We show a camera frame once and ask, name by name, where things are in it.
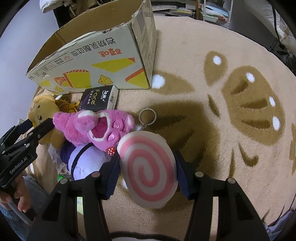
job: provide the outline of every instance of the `red strawberry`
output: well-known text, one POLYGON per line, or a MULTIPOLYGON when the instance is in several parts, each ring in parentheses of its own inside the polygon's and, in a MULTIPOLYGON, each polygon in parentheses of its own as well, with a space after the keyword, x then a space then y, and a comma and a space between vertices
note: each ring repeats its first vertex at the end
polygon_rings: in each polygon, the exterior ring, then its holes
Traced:
POLYGON ((110 147, 106 150, 106 152, 110 155, 110 156, 113 156, 114 153, 116 151, 116 147, 110 147))

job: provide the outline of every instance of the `open cardboard box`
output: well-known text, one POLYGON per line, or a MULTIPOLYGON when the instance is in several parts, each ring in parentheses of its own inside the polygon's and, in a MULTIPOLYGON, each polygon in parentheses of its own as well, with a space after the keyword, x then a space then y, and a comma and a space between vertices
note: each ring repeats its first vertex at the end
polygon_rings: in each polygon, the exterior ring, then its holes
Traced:
POLYGON ((117 0, 87 10, 56 31, 26 76, 54 94, 115 85, 150 87, 156 28, 150 0, 117 0))

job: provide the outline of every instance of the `metal screw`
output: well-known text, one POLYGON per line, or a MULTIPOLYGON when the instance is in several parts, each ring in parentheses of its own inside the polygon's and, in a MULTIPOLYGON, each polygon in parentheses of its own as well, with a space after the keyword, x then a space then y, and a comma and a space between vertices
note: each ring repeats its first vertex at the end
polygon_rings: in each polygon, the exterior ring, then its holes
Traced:
POLYGON ((66 183, 67 183, 67 181, 68 181, 68 179, 66 179, 66 178, 63 178, 63 179, 61 179, 61 180, 60 180, 60 183, 61 183, 61 184, 66 184, 66 183))
POLYGON ((91 174, 92 177, 99 177, 100 176, 100 173, 99 172, 93 172, 91 174))
POLYGON ((203 174, 203 172, 198 171, 198 172, 195 173, 195 175, 197 177, 203 177, 204 174, 203 174))
POLYGON ((235 184, 235 179, 230 177, 227 179, 227 181, 230 183, 230 184, 235 184))

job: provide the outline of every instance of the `beige blanket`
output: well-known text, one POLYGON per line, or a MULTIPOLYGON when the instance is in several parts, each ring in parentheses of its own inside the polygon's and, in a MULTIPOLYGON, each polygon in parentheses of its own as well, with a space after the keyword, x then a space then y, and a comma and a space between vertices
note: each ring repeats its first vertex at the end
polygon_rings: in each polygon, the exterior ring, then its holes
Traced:
MULTIPOLYGON (((187 17, 156 16, 155 23, 154 74, 162 81, 149 90, 121 90, 117 109, 136 122, 140 110, 154 109, 157 120, 147 130, 212 178, 235 178, 259 216, 275 221, 296 191, 295 76, 275 55, 228 29, 187 17)), ((38 147, 34 170, 50 192, 56 173, 46 146, 38 147)), ((103 202, 110 232, 184 239, 192 202, 179 190, 163 208, 145 209, 121 181, 103 202)), ((212 238, 217 211, 214 200, 212 238)))

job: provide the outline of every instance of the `pink plush toy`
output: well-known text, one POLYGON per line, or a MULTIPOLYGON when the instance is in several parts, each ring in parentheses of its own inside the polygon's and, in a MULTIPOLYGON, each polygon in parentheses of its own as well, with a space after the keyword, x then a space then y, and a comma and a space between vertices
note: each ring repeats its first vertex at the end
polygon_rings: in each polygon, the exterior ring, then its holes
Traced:
POLYGON ((81 110, 77 113, 57 112, 53 123, 75 146, 92 142, 100 150, 110 152, 131 131, 134 119, 121 110, 81 110))

